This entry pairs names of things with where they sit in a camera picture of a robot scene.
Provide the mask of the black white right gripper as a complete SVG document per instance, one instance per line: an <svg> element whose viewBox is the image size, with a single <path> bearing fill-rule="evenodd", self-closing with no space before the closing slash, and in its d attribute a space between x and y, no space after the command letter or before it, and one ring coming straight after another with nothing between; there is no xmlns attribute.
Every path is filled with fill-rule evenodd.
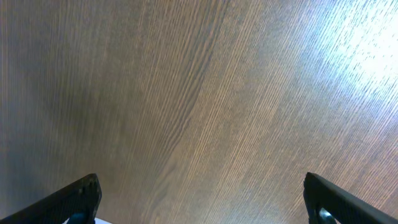
<svg viewBox="0 0 398 224"><path fill-rule="evenodd" d="M42 200L1 219L1 224L111 224L96 218L101 197L98 176L88 174Z"/></svg>

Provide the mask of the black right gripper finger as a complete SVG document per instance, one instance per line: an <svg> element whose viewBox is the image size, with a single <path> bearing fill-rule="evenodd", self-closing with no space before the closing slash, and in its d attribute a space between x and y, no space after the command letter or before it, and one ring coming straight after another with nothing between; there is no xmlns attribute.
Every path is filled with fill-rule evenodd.
<svg viewBox="0 0 398 224"><path fill-rule="evenodd" d="M318 174L308 172L303 197L309 224L397 224L397 219L376 209Z"/></svg>

